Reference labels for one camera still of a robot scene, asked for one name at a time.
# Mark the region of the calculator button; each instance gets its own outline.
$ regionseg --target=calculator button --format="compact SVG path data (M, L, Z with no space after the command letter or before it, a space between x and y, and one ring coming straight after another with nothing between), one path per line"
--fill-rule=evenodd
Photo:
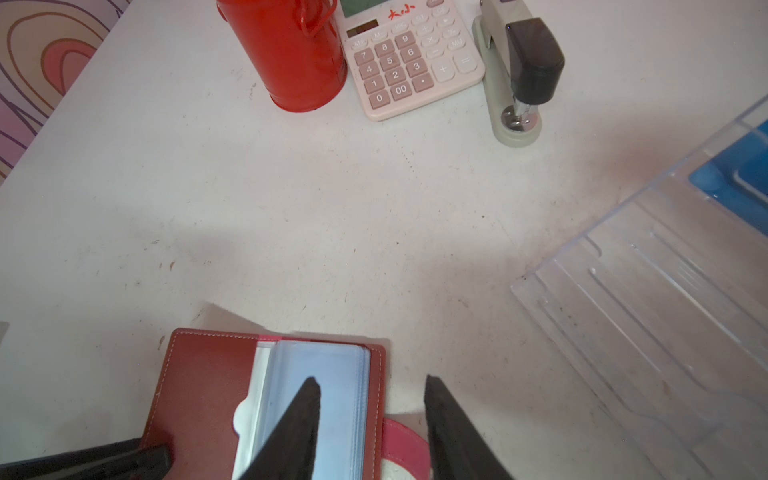
M443 17L437 21L438 27L449 27L453 25L453 17Z
M395 45L392 44L392 40L387 40L376 44L373 49L376 50L377 57L383 57L384 55L393 53L395 51Z
M395 26L392 27L392 33L398 34L401 31L405 31L406 28L408 28L408 22L397 22L395 23Z
M420 23L426 22L427 20L429 20L429 15L427 15L426 13L420 13L417 16L413 17L413 20L411 20L411 23L413 23L414 25L418 25Z
M366 93L371 94L384 88L384 79L381 75L376 75L374 78L366 80L363 84L366 86Z
M427 35L428 33L432 33L432 30L435 28L432 27L430 24L422 25L416 29L416 34L419 37L423 37L424 35Z
M413 89L416 91L416 93L435 86L435 82L432 80L432 76L429 73L420 75L411 81L413 82Z
M395 101L402 100L405 97L410 97L413 94L413 90L407 81L404 81L400 85L395 85L394 87L390 88L389 91L392 92L392 98L394 98Z
M443 38L454 38L456 35L462 33L462 31L459 28L451 27L447 28L446 30L442 31L442 37Z
M402 67L393 68L392 70L386 72L384 76L386 77L387 85L394 85L406 79L406 71L403 70Z
M442 55L444 51L445 50L443 50L442 47L432 47L427 50L424 55L426 55L427 58L437 58Z
M464 47L464 45L467 45L467 42L464 41L464 38L454 38L448 42L448 50L459 50L460 48Z
M435 80L440 83L448 81L453 78L455 71L450 60L447 58L439 58L432 63L432 73L435 74Z
M360 76L363 80L379 74L379 66L374 61L360 65Z
M419 47L411 45L408 48L402 49L400 55L402 56L403 63L408 63L411 60L416 60L418 57L421 57L422 53L419 50Z
M416 38L413 36L412 31L407 31L402 35L397 35L395 37L395 43L397 44L397 48L405 48L412 43L416 43Z
M417 58L416 60L406 65L406 70L408 71L409 77L421 75L427 71L427 62L423 58Z
M448 8L447 5L440 5L438 8L435 8L434 10L432 10L432 16L435 18L442 17L443 15L447 14L450 11L451 9Z
M384 105L389 105L389 94L386 92L386 90L375 93L368 97L368 99L371 101L371 108L373 110L381 108Z
M386 31L378 31L375 34L371 35L371 41L381 41L386 38L388 33Z
M355 53L355 63L357 63L358 65L362 65L371 60L373 60L373 52L371 51L370 48L366 48L363 51L358 51L357 53Z
M469 73L478 67L478 62L475 61L475 57L470 51L454 55L453 62L456 63L456 68L461 73Z
M364 38L358 38L357 40L352 42L352 50L359 50L361 48L365 48L366 45L368 45L368 41Z
M434 35L430 35L429 37L422 40L422 47L428 48L433 45L437 45L437 42L440 41L440 37L435 33Z
M379 61L382 64L382 70L387 71L390 68L394 68L398 65L400 65L400 59L397 58L397 54L395 52L392 52L391 54L381 57Z

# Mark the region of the red can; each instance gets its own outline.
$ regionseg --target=red can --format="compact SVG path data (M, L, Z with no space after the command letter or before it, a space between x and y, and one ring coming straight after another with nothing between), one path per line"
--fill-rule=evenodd
M310 111L336 96L346 62L333 12L338 0L217 0L278 107Z

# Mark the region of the patterned fabric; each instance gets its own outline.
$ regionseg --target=patterned fabric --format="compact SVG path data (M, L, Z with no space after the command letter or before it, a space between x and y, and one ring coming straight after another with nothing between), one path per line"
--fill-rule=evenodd
M0 184L131 0L0 0Z

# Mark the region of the calculator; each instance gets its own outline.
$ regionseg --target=calculator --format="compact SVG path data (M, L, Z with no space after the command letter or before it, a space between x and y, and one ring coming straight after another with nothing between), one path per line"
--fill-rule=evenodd
M334 12L362 109L385 120L482 80L452 0L339 0Z

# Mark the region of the transparent plastic organizer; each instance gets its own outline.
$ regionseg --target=transparent plastic organizer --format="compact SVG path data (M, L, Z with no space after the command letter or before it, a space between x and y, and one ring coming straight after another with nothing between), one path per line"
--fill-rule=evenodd
M669 480L768 478L768 237L688 181L768 148L766 120L768 97L511 288Z

